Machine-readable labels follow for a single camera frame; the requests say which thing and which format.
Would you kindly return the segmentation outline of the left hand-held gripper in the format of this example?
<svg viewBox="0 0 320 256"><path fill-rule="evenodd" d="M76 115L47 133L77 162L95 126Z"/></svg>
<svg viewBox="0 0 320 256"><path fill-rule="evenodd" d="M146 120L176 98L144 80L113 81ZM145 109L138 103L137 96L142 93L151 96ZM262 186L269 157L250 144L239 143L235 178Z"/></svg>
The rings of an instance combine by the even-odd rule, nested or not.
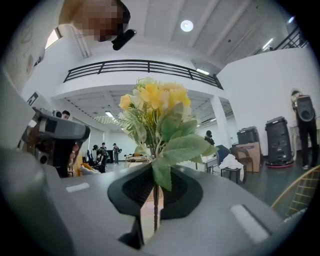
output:
<svg viewBox="0 0 320 256"><path fill-rule="evenodd" d="M33 147L33 155L39 162L52 165L52 140L83 143L90 133L85 124L29 106L0 68L0 165L10 163L10 157L13 161L18 159L14 154L20 142Z"/></svg>

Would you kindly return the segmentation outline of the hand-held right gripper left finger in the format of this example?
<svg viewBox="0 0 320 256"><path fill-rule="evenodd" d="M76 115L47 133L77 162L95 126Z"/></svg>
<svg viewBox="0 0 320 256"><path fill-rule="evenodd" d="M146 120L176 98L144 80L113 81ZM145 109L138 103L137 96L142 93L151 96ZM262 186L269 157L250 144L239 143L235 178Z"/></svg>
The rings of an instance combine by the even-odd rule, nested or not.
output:
<svg viewBox="0 0 320 256"><path fill-rule="evenodd" d="M141 208L153 189L150 164L64 178L62 184L86 217L118 241L144 246Z"/></svg>

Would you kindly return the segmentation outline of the yellow artificial flowers bouquet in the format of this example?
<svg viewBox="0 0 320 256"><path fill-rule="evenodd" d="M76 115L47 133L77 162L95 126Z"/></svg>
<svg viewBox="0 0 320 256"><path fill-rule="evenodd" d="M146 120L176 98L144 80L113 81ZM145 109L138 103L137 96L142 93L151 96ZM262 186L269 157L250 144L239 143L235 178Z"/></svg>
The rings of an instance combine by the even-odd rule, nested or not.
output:
<svg viewBox="0 0 320 256"><path fill-rule="evenodd" d="M158 229L159 194L173 189L171 168L191 161L202 163L217 148L196 134L198 120L188 90L176 82L138 79L131 94L120 98L118 117L98 116L102 125L118 125L135 141L135 152L146 156L154 183L154 229Z"/></svg>

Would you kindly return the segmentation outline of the white cloth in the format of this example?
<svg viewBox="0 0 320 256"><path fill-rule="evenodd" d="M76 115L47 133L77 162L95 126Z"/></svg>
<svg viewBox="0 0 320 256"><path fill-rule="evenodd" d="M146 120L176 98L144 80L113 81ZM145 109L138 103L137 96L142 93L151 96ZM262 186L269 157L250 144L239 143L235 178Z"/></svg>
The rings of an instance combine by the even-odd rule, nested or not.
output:
<svg viewBox="0 0 320 256"><path fill-rule="evenodd" d="M244 165L240 163L236 157L232 154L228 154L222 162L218 165L218 167L222 169L231 169L231 170L239 170L239 180L241 182L244 181Z"/></svg>

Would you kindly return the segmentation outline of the blue chair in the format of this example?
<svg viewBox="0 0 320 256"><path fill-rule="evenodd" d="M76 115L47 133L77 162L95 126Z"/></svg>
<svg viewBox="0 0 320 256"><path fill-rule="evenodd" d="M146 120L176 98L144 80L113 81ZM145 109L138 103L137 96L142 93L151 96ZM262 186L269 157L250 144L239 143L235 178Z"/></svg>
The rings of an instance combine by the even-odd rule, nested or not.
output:
<svg viewBox="0 0 320 256"><path fill-rule="evenodd" d="M219 166L223 162L223 160L230 154L230 150L222 144L217 145L216 148L216 160L217 165Z"/></svg>

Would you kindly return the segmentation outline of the brown cardboard box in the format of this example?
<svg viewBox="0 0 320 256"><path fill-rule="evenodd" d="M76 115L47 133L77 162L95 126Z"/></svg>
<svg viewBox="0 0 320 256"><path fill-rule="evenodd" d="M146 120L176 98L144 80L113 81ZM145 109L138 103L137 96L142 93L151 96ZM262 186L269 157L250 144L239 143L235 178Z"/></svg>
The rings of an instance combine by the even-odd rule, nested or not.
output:
<svg viewBox="0 0 320 256"><path fill-rule="evenodd" d="M253 160L253 173L258 173L260 171L261 165L261 147L259 142L239 144L236 147L244 148L248 151L249 156Z"/></svg>

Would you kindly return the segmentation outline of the short black equipment case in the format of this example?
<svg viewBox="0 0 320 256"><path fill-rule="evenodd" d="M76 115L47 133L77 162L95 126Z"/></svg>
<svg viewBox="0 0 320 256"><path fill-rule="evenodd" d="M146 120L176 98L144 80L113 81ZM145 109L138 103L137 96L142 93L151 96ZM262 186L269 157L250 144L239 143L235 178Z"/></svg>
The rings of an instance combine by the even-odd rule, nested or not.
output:
<svg viewBox="0 0 320 256"><path fill-rule="evenodd" d="M260 142L259 133L256 126L242 128L237 132L237 139L240 145Z"/></svg>

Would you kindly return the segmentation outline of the white square pillar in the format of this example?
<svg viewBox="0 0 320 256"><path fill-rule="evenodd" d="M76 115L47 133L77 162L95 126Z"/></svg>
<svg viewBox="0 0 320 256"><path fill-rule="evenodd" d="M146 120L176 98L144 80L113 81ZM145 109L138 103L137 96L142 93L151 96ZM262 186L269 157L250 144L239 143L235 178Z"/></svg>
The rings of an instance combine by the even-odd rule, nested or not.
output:
<svg viewBox="0 0 320 256"><path fill-rule="evenodd" d="M210 102L216 118L218 132L220 135L220 142L223 146L229 149L232 147L232 142L231 142L231 137L228 129L227 118L226 118L222 103L220 101L220 98L217 95L214 95L210 99Z"/></svg>

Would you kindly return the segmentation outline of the wicker chair with cushion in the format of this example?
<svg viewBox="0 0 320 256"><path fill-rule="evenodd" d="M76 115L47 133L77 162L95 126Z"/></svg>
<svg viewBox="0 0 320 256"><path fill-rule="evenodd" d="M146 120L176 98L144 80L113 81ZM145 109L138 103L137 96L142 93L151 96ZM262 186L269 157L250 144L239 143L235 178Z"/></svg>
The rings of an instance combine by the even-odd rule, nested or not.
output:
<svg viewBox="0 0 320 256"><path fill-rule="evenodd" d="M304 214L320 184L320 165L308 170L289 185L275 200L271 208L288 222Z"/></svg>

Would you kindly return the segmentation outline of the tall black equipment case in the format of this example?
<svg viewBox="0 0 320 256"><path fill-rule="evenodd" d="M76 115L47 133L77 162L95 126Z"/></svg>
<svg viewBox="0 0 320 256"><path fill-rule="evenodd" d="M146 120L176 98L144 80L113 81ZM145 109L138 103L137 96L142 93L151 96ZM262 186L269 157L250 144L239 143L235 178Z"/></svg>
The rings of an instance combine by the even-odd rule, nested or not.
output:
<svg viewBox="0 0 320 256"><path fill-rule="evenodd" d="M285 168L293 164L287 120L283 116L265 124L267 134L267 162L269 168Z"/></svg>

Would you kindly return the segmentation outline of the large glass window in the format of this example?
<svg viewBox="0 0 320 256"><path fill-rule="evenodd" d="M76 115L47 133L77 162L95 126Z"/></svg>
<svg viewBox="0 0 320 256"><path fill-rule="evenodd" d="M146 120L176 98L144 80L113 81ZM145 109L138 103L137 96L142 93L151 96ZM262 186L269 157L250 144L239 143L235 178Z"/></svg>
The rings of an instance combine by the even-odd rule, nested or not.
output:
<svg viewBox="0 0 320 256"><path fill-rule="evenodd" d="M49 35L47 42L46 42L46 46L45 46L45 50L47 50L50 46L52 46L55 42L57 42L59 39L61 39L63 36L59 30L58 27L56 27L51 34Z"/></svg>

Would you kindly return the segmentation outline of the person's white shirt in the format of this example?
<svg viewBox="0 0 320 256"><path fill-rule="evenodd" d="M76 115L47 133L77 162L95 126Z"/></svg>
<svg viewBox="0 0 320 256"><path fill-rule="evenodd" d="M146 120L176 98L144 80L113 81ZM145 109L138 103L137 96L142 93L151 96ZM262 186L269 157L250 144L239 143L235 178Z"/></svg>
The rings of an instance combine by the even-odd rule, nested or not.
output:
<svg viewBox="0 0 320 256"><path fill-rule="evenodd" d="M50 25L44 15L39 12L28 14L14 32L4 52L1 65L10 83L20 93L35 66L44 58L49 29Z"/></svg>

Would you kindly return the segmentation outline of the long black balcony railing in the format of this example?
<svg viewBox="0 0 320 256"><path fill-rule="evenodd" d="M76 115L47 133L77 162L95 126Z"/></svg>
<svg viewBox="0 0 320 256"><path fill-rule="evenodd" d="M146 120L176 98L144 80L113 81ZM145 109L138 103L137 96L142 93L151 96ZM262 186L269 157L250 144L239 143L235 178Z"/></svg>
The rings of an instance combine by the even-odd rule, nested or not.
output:
<svg viewBox="0 0 320 256"><path fill-rule="evenodd" d="M221 90L223 89L216 75L206 75L192 68L173 63L144 59L107 60L78 66L68 71L64 82L86 77L89 75L119 72L145 72L165 74L187 78L193 81L202 82Z"/></svg>

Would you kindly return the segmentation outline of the round ceiling light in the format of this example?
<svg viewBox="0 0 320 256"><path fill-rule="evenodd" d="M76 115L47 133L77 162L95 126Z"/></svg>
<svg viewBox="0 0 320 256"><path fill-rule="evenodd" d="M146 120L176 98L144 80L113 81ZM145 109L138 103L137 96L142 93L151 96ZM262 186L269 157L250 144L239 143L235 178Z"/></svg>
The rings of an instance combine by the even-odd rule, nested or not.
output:
<svg viewBox="0 0 320 256"><path fill-rule="evenodd" d="M183 20L180 24L180 28L184 32L190 32L193 30L193 22L190 20Z"/></svg>

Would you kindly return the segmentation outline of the black upper walkway railing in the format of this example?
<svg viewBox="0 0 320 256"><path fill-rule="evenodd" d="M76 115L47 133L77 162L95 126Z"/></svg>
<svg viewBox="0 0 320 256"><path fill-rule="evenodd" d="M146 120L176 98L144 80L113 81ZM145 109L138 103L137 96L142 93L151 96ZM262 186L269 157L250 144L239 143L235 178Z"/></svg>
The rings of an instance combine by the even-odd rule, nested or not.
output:
<svg viewBox="0 0 320 256"><path fill-rule="evenodd" d="M295 48L306 48L309 47L310 43L304 36L300 27L296 26L288 36L282 40L276 47L271 46L270 44L265 49L256 50L253 55L258 55L264 52L284 50L284 49L295 49Z"/></svg>

